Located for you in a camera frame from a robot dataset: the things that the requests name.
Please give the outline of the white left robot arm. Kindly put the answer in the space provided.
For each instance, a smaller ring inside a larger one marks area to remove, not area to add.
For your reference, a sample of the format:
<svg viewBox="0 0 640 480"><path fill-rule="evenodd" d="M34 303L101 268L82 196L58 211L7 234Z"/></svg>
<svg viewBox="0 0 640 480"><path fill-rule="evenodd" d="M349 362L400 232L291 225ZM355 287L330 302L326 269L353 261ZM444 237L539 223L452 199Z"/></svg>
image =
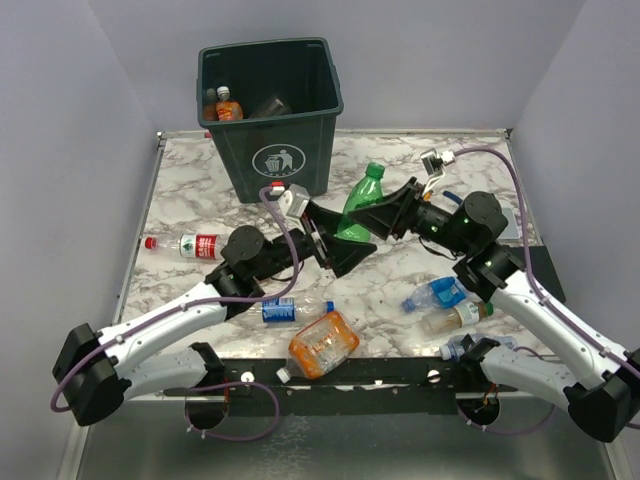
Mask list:
<svg viewBox="0 0 640 480"><path fill-rule="evenodd" d="M298 274L306 259L316 259L336 277L350 273L377 248L336 238L339 222L338 213L309 203L301 227L283 227L273 240L255 226L240 226L224 246L222 262L182 296L123 324L73 328L52 368L57 387L51 410L69 412L78 425L90 426L139 395L165 389L214 392L221 371L211 363L216 355L210 347L190 347L175 356L162 350L246 312L266 297L261 281L287 269Z"/></svg>

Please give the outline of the red cap water bottle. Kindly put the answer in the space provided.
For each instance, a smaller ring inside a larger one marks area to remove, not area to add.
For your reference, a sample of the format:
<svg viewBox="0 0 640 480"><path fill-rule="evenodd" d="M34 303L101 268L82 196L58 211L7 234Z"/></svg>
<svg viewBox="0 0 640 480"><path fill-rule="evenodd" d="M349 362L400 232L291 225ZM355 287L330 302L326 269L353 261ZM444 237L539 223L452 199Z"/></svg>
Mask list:
<svg viewBox="0 0 640 480"><path fill-rule="evenodd" d="M182 233L148 235L142 239L142 247L152 254L176 259L218 261L227 244L226 234Z"/></svg>

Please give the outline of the green plastic bottle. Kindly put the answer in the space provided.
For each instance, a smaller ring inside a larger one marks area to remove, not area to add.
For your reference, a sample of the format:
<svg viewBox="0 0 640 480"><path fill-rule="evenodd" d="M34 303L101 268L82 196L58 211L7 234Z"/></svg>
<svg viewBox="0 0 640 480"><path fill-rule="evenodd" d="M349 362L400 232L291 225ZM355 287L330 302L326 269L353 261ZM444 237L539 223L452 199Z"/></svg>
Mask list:
<svg viewBox="0 0 640 480"><path fill-rule="evenodd" d="M342 211L335 238L348 241L367 243L371 233L361 225L353 222L348 214L358 208L373 205L383 198L381 180L385 167L376 162L370 162L364 177L353 187Z"/></svg>

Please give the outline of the clear glass-like jar bottle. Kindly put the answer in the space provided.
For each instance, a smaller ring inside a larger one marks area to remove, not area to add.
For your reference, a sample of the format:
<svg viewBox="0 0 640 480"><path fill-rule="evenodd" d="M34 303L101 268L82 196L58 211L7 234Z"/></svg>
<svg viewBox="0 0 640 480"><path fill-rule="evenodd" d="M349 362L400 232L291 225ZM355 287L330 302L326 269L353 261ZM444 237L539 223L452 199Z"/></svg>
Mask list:
<svg viewBox="0 0 640 480"><path fill-rule="evenodd" d="M272 94L249 115L249 119L271 118L293 112L289 102L280 94Z"/></svg>

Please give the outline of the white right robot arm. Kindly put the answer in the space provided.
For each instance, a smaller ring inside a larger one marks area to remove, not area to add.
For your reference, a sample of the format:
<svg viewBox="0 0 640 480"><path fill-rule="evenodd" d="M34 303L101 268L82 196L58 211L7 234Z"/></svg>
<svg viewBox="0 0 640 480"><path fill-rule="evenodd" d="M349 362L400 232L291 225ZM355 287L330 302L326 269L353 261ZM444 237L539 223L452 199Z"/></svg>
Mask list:
<svg viewBox="0 0 640 480"><path fill-rule="evenodd" d="M582 321L498 243L507 220L494 195L473 192L448 213L425 200L422 185L410 179L349 217L381 239L411 232L460 255L453 270L462 285L516 319L559 359L550 364L506 347L476 347L459 367L467 389L495 383L530 393L567 411L584 433L605 443L638 414L639 353Z"/></svg>

